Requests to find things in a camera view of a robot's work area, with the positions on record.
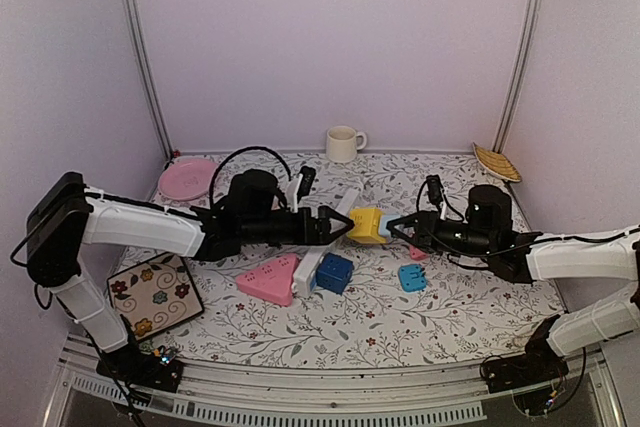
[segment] black cable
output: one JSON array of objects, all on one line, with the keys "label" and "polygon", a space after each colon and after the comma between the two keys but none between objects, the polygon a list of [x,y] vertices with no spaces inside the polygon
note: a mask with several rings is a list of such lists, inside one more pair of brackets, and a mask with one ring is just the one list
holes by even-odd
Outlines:
[{"label": "black cable", "polygon": [[111,369],[109,368],[109,364],[106,362],[106,359],[104,358],[104,356],[102,355],[102,352],[96,345],[95,340],[93,340],[93,337],[91,337],[90,334],[87,334],[87,335],[89,336],[89,339],[91,339],[91,345],[93,346],[96,353],[98,354],[98,357],[104,364],[105,368],[107,369],[107,372],[109,372],[109,377],[111,377],[111,380],[113,380],[113,383],[116,384],[116,387],[118,388],[118,390],[120,391],[124,399],[127,401],[127,406],[129,408],[129,417],[131,418],[131,420],[133,420],[133,423],[136,424],[137,427],[146,427],[145,423],[140,418],[140,414],[138,413],[135,406],[133,405],[133,401],[131,400],[131,394],[127,393],[127,391],[124,390],[124,387],[122,387],[118,379],[116,379],[115,375],[113,375],[113,372],[111,372]]},{"label": "black cable", "polygon": [[231,160],[239,156],[240,154],[244,154],[245,152],[249,152],[252,150],[261,150],[275,157],[278,160],[278,162],[282,164],[282,166],[284,167],[284,170],[287,171],[287,176],[289,177],[289,180],[291,180],[291,169],[289,168],[289,165],[287,165],[287,162],[275,150],[272,150],[269,147],[262,147],[259,145],[251,145],[249,147],[243,147],[242,149],[238,149],[235,152],[232,152],[231,154],[229,154],[222,162],[220,162],[220,165],[218,165],[215,172],[213,173],[213,177],[211,177],[211,182],[209,182],[209,208],[210,209],[213,209],[213,189],[216,183],[216,179],[218,178],[218,175],[220,174],[220,171],[222,170],[222,168],[225,165],[227,165]]},{"label": "black cable", "polygon": [[149,404],[151,402],[151,396],[149,394],[145,394],[143,392],[138,392],[133,387],[131,387],[131,382],[125,382],[124,385],[129,389],[129,395],[133,400],[137,400],[140,403]]},{"label": "black cable", "polygon": [[[427,181],[425,180],[422,183],[422,185],[420,186],[420,189],[418,189],[418,196],[416,197],[416,212],[420,212],[420,200],[422,200],[422,193],[423,193],[424,188],[425,188],[426,185],[427,185]],[[447,198],[447,194],[444,193],[444,189],[442,188],[442,184],[440,184],[440,188],[441,188],[441,191],[442,191],[442,199],[444,200],[445,204],[447,204],[447,207],[449,207],[449,210],[451,210],[454,214],[456,214],[458,217],[460,217],[461,221],[464,221],[464,215],[462,215],[460,213],[460,211],[458,211],[449,202],[449,199]]]},{"label": "black cable", "polygon": [[538,240],[534,240],[532,242],[527,242],[526,244],[517,245],[515,247],[509,247],[508,249],[498,250],[496,252],[491,252],[491,253],[488,253],[488,254],[469,254],[469,253],[464,253],[464,252],[462,252],[460,250],[454,249],[453,247],[451,247],[446,242],[443,242],[442,240],[440,240],[430,230],[425,230],[425,231],[433,240],[435,240],[438,244],[442,245],[445,249],[447,249],[448,251],[450,251],[453,254],[457,254],[457,255],[460,255],[460,256],[464,256],[464,257],[469,257],[471,259],[488,259],[489,257],[496,257],[498,255],[508,254],[508,253],[515,252],[515,251],[518,251],[518,250],[521,250],[521,249],[526,249],[526,248],[531,247],[533,245],[545,244],[545,243],[548,243],[548,242],[564,242],[564,241],[567,241],[567,240],[577,240],[578,242],[585,242],[585,243],[589,243],[589,244],[606,244],[606,243],[613,242],[613,241],[618,240],[618,239],[622,239],[624,237],[628,237],[629,235],[636,234],[636,233],[640,232],[640,227],[636,227],[635,229],[631,229],[629,232],[620,232],[619,234],[612,235],[611,237],[605,237],[605,238],[602,238],[602,239],[590,239],[590,238],[586,238],[586,237],[581,237],[579,235],[567,235],[567,236],[563,236],[563,237],[547,237],[547,238],[544,238],[544,239],[538,239]]},{"label": "black cable", "polygon": [[449,210],[451,212],[453,212],[454,214],[456,214],[458,217],[460,217],[461,221],[464,221],[464,215],[462,215],[459,211],[457,211],[455,209],[455,207],[453,207],[453,205],[451,205],[449,203],[449,199],[447,198],[447,194],[445,194],[444,192],[442,192],[442,198],[444,199],[444,203],[447,204],[447,207],[449,207]]},{"label": "black cable", "polygon": [[[480,377],[483,378],[483,380],[486,381],[483,373],[482,373],[482,365],[491,357],[487,357],[482,364],[480,364]],[[562,404],[558,404],[557,407],[554,407],[553,405],[544,413],[544,414],[537,414],[537,415],[531,415],[528,414],[525,411],[525,408],[521,405],[516,404],[515,399],[514,399],[514,404],[516,405],[516,407],[518,408],[518,410],[520,410],[523,414],[525,414],[527,417],[546,417],[549,414],[552,414],[553,412],[557,412],[558,410],[562,409],[563,407],[565,407],[569,402],[571,402],[571,400],[576,396],[576,394],[578,393],[578,390],[580,390],[580,386],[582,385],[582,380],[584,379],[584,374],[585,371],[587,369],[587,349],[586,348],[582,348],[582,368],[580,369],[580,376],[578,377],[578,382],[576,383],[575,387],[573,388],[573,390],[571,391],[571,393],[569,394],[569,396],[566,398],[566,400],[562,403]],[[560,383],[558,384],[558,386],[556,387],[556,390],[560,388],[560,386],[563,383],[563,379],[564,377],[560,376]]]},{"label": "black cable", "polygon": [[427,185],[427,181],[425,180],[420,188],[418,189],[418,195],[416,196],[416,212],[420,212],[420,199],[422,198],[422,191]]},{"label": "black cable", "polygon": [[[489,379],[489,377],[487,377],[487,376],[485,375],[484,367],[485,367],[485,364],[486,364],[488,361],[490,361],[491,359],[500,359],[500,360],[502,360],[504,363],[511,365],[511,367],[513,367],[513,368],[514,368],[514,369],[516,369],[516,370],[527,370],[527,368],[526,368],[526,367],[524,367],[524,366],[520,366],[520,365],[518,365],[518,364],[516,364],[516,363],[512,362],[512,361],[509,359],[509,357],[503,357],[502,355],[493,354],[493,355],[490,355],[489,357],[486,357],[486,358],[485,358],[485,359],[480,363],[480,369],[479,369],[479,370],[480,370],[480,378],[481,378],[482,380],[484,380],[485,382],[489,382],[489,380],[490,380],[490,379]],[[523,379],[523,380],[527,380],[525,377],[523,377],[523,376],[522,376],[522,374],[521,374],[521,373],[519,373],[519,376],[520,376],[520,378],[521,378],[521,379]]]},{"label": "black cable", "polygon": [[456,262],[451,258],[451,254],[447,254],[447,260],[453,265],[460,267],[461,269],[464,269],[464,270],[485,271],[485,272],[489,270],[489,267],[476,267],[474,265],[464,265],[459,262]]},{"label": "black cable", "polygon": [[557,407],[555,408],[551,407],[551,409],[549,409],[549,413],[556,412],[562,409],[564,406],[566,406],[569,402],[571,402],[571,399],[575,397],[575,395],[578,393],[578,390],[580,389],[580,385],[582,384],[582,379],[584,379],[584,373],[586,370],[587,370],[587,349],[583,347],[582,348],[582,369],[580,370],[580,377],[578,377],[578,382],[576,383],[576,386],[571,391],[571,394],[569,394],[569,397],[567,397],[567,399]]},{"label": "black cable", "polygon": [[40,284],[33,284],[33,296],[36,298],[36,302],[42,310],[49,310],[51,308],[51,304],[53,303],[53,294],[51,293],[51,291],[49,291],[49,299],[47,300],[47,303],[44,304],[42,303],[42,299],[38,294],[38,287],[40,287]]}]

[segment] white wall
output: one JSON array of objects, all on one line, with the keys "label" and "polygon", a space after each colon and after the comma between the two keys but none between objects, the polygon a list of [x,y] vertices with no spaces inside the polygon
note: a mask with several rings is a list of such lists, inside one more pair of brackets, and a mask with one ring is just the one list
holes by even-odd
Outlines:
[{"label": "white wall", "polygon": [[[8,256],[67,170],[144,196],[161,168],[121,0],[0,0],[0,425],[36,425],[67,324]],[[114,261],[94,250],[94,271]]]},{"label": "white wall", "polygon": [[138,0],[177,148],[491,144],[526,0]]},{"label": "white wall", "polygon": [[[533,227],[592,232],[640,223],[640,0],[543,0],[506,154]],[[562,282],[572,308],[620,287]],[[640,335],[605,354],[628,425],[640,425]]]}]

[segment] white mug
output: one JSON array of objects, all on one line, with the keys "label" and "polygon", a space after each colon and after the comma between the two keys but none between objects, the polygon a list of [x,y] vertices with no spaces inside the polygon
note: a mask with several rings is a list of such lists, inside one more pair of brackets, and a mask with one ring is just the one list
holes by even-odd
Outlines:
[{"label": "white mug", "polygon": [[327,159],[346,164],[356,158],[359,150],[367,146],[367,134],[351,127],[339,125],[327,130]]}]

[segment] cup handle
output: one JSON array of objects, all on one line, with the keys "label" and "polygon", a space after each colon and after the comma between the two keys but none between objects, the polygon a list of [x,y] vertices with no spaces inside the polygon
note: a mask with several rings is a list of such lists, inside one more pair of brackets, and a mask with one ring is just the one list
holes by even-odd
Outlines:
[{"label": "cup handle", "polygon": [[367,146],[367,134],[365,134],[364,132],[357,132],[356,133],[356,150],[362,150]]}]

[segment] aluminum frame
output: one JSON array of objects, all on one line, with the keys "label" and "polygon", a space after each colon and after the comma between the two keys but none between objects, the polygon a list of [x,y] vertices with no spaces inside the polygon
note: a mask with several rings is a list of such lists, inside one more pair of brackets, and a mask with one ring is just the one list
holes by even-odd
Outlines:
[{"label": "aluminum frame", "polygon": [[522,35],[520,37],[516,63],[492,147],[492,150],[497,153],[502,153],[507,142],[507,137],[509,136],[509,130],[511,129],[513,117],[516,112],[518,99],[520,98],[520,91],[522,90],[522,83],[533,44],[533,34],[538,21],[538,12],[540,11],[541,3],[542,0],[527,0],[527,10],[522,26]]},{"label": "aluminum frame", "polygon": [[[489,394],[478,375],[478,360],[455,365],[327,371],[183,360],[185,371],[176,394],[139,389],[153,393],[146,410],[185,420],[211,421],[215,425],[237,425],[238,422],[232,418],[229,422],[220,422],[220,418],[209,418],[209,413],[228,412],[230,416],[235,413],[265,419],[277,417],[283,419],[282,425],[289,427],[301,425],[300,421],[304,419],[315,422],[310,425],[320,425],[324,420],[323,425],[327,427],[344,425],[343,419],[348,424],[351,419],[351,425],[358,426],[374,417],[406,418],[410,425],[409,419],[416,415],[461,411],[482,401],[549,385],[549,382],[543,382]],[[68,336],[58,362],[56,389],[44,427],[59,427],[71,389],[122,403],[112,382],[95,373],[97,362],[98,356],[87,338]],[[582,354],[568,357],[567,362],[570,367],[567,377],[577,377],[582,367]],[[619,401],[599,349],[589,352],[586,371],[594,390],[601,390],[596,399],[602,425],[624,425]],[[448,420],[455,422],[427,425],[457,425],[462,419]]]},{"label": "aluminum frame", "polygon": [[151,120],[158,137],[158,142],[162,148],[162,153],[166,160],[171,160],[174,151],[169,138],[169,131],[160,109],[158,93],[156,91],[153,75],[151,74],[151,63],[147,54],[147,49],[142,35],[142,24],[140,22],[140,13],[138,12],[138,3],[136,0],[122,0],[124,4],[125,17],[129,25],[129,33],[131,34],[131,42],[133,44],[134,54],[136,56],[142,87]]}]

